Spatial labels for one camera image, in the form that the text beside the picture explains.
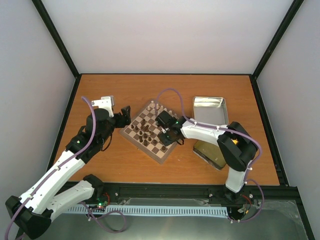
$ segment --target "black corner frame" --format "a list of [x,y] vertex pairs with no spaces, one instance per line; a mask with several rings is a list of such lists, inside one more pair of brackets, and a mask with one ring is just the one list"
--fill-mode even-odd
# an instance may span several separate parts
[[[35,8],[37,9],[39,15],[41,16],[44,24],[46,25],[48,31],[50,32],[53,40],[55,41],[58,49],[60,50],[66,64],[68,65],[70,71],[72,72],[75,82],[73,89],[66,106],[66,110],[62,119],[62,123],[53,147],[53,151],[48,163],[49,169],[53,164],[57,155],[57,151],[65,130],[67,120],[77,93],[78,86],[81,81],[82,74],[80,74],[69,55],[54,23],[52,22],[44,4],[41,0],[32,0]],[[278,151],[275,137],[272,132],[272,128],[268,119],[268,115],[264,106],[262,96],[260,94],[257,79],[262,72],[267,61],[271,57],[271,54],[275,50],[297,11],[304,0],[293,0],[290,8],[288,9],[286,15],[284,16],[281,24],[279,25],[276,33],[274,34],[270,44],[265,50],[261,60],[259,61],[253,74],[228,74],[228,75],[247,75],[249,76],[252,90],[256,99],[256,103],[261,116],[262,124],[266,134],[266,138],[270,147],[271,155],[273,158],[274,166],[277,172],[280,186],[262,186],[264,196],[266,199],[272,200],[294,200],[297,204],[301,219],[304,224],[307,236],[310,240],[315,239],[310,223],[308,221],[303,203],[300,198],[299,191],[296,187],[289,186],[289,182],[285,173],[285,169]],[[64,191],[72,186],[76,182],[67,182],[61,191]],[[112,202],[119,202],[127,198],[186,198],[186,199],[209,199],[209,193],[211,191],[216,191],[221,188],[221,185],[184,185],[184,184],[143,184],[143,183],[104,183],[104,190],[109,193]],[[260,191],[256,186],[245,186],[246,191],[252,192],[255,196],[260,197]],[[210,200],[212,204],[222,204],[223,206],[231,206],[232,204],[228,202],[215,202]]]

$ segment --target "wooden table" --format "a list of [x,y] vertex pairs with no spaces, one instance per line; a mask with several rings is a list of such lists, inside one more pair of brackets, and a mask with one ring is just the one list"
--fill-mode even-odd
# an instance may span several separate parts
[[[119,112],[122,107],[130,105],[131,115],[134,116],[148,100],[155,99],[161,90],[168,87],[181,93],[188,116],[192,115],[194,96],[225,98],[229,122],[241,123],[263,148],[263,155],[253,166],[249,177],[261,185],[279,185],[254,93],[246,75],[84,74],[56,160],[79,128],[86,124],[90,114],[81,96],[98,100],[102,96],[113,95],[114,111]],[[179,98],[173,91],[165,92],[159,101],[181,113]],[[194,139],[185,140],[185,144],[177,146],[164,164],[160,165],[138,150],[116,129],[109,149],[99,152],[70,181],[80,181],[84,176],[94,174],[104,182],[117,183],[224,184],[228,167],[217,171],[196,156],[193,153],[195,142]]]

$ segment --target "white wall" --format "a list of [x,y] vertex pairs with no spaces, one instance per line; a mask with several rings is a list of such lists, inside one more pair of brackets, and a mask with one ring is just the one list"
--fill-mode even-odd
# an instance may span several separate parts
[[320,239],[320,1],[304,1],[258,78],[292,186]]
[[43,0],[80,73],[254,72],[292,0]]
[[32,1],[1,0],[0,238],[10,221],[7,198],[47,168],[73,83]]

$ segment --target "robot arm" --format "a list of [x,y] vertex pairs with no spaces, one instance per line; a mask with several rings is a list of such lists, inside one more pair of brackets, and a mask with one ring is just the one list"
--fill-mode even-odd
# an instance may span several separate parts
[[219,130],[219,127],[228,128],[249,135],[238,122],[219,125],[218,129],[212,129],[186,121],[184,117],[176,119],[166,111],[162,111],[155,121],[162,127],[159,139],[165,146],[174,142],[181,145],[184,143],[184,139],[198,139],[219,146],[229,166],[226,188],[233,193],[238,193],[242,189],[248,171],[247,167],[255,157],[258,148],[245,137]]
[[[113,96],[102,97],[100,100],[92,101],[91,104],[99,108],[94,110],[96,127],[94,138],[89,147],[77,157],[59,167],[61,163],[83,149],[89,142],[93,132],[93,116],[91,114],[86,119],[86,125],[82,126],[77,135],[71,139],[65,151],[47,173],[20,197],[11,196],[5,202],[12,218],[21,204],[27,198],[31,198],[14,221],[31,239],[41,236],[48,229],[51,222],[68,208],[90,199],[92,196],[99,198],[103,193],[103,182],[94,175],[88,175],[74,187],[56,195],[75,172],[103,149],[105,142],[112,135],[115,128],[123,128],[131,123],[130,106],[122,108],[122,114],[113,113]],[[34,189],[53,170],[56,170],[56,172],[31,196]]]

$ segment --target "metal tray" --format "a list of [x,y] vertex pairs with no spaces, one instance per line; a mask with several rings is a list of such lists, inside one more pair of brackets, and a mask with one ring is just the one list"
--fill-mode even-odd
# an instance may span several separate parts
[[195,96],[193,98],[193,118],[206,124],[228,124],[226,100],[223,97]]

